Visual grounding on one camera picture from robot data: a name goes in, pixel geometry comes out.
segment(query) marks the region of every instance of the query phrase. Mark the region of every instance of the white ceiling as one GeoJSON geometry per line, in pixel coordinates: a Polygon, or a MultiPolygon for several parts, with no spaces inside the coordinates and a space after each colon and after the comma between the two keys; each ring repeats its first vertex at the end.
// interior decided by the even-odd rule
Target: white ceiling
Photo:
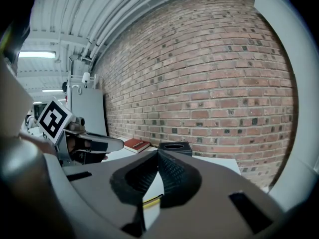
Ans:
{"type": "Polygon", "coordinates": [[[49,101],[63,93],[69,72],[83,75],[132,22],[168,0],[35,0],[30,35],[22,51],[54,51],[56,59],[20,58],[17,79],[34,101],[49,101]]]}

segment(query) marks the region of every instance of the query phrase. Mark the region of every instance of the black tissue box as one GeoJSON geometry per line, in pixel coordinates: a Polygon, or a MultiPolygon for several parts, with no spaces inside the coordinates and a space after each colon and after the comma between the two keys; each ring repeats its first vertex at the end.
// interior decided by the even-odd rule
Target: black tissue box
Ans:
{"type": "Polygon", "coordinates": [[[187,141],[184,142],[161,142],[159,148],[161,150],[167,150],[177,152],[187,156],[193,156],[193,151],[187,141]]]}

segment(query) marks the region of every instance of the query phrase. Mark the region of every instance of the white table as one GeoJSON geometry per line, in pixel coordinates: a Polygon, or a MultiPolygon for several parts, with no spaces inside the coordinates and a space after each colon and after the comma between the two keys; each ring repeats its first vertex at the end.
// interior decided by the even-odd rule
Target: white table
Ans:
{"type": "MultiPolygon", "coordinates": [[[[121,139],[122,141],[127,141],[128,139],[119,137],[118,139],[121,139]]],[[[149,146],[146,148],[144,151],[152,151],[156,150],[157,148],[149,146]]],[[[107,161],[112,161],[115,159],[123,158],[123,157],[128,157],[136,155],[136,153],[129,151],[125,148],[119,150],[119,151],[114,151],[111,152],[110,154],[107,154],[108,159],[103,160],[102,162],[107,162],[107,161]]],[[[235,159],[229,159],[229,158],[210,158],[210,157],[200,157],[200,156],[193,156],[194,158],[198,158],[207,162],[211,162],[214,164],[222,165],[225,166],[234,172],[238,173],[240,175],[240,170],[237,165],[237,162],[235,159]]],[[[145,193],[143,197],[143,202],[152,199],[154,197],[157,197],[160,194],[164,194],[164,185],[163,181],[161,180],[160,174],[157,173],[153,183],[151,184],[150,188],[148,191],[145,193]]],[[[145,227],[146,229],[149,229],[149,227],[153,224],[153,222],[156,220],[156,218],[160,215],[160,205],[153,205],[150,208],[144,209],[144,221],[145,221],[145,227]]]]}

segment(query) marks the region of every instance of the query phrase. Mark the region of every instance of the book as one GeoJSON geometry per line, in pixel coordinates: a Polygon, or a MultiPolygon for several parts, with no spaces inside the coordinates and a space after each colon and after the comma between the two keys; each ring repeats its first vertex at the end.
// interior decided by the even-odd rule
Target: book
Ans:
{"type": "Polygon", "coordinates": [[[142,141],[134,138],[124,142],[124,148],[134,153],[141,152],[142,150],[149,147],[149,145],[150,143],[148,141],[142,141]]]}

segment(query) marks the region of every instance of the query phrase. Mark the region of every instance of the ceiling light fixture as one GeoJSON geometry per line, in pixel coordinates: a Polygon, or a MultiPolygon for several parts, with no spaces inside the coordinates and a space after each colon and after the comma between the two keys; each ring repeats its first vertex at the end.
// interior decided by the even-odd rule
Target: ceiling light fixture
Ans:
{"type": "Polygon", "coordinates": [[[63,92],[63,90],[42,90],[42,92],[63,92]]]}
{"type": "Polygon", "coordinates": [[[55,58],[52,51],[21,51],[19,58],[55,58]]]}

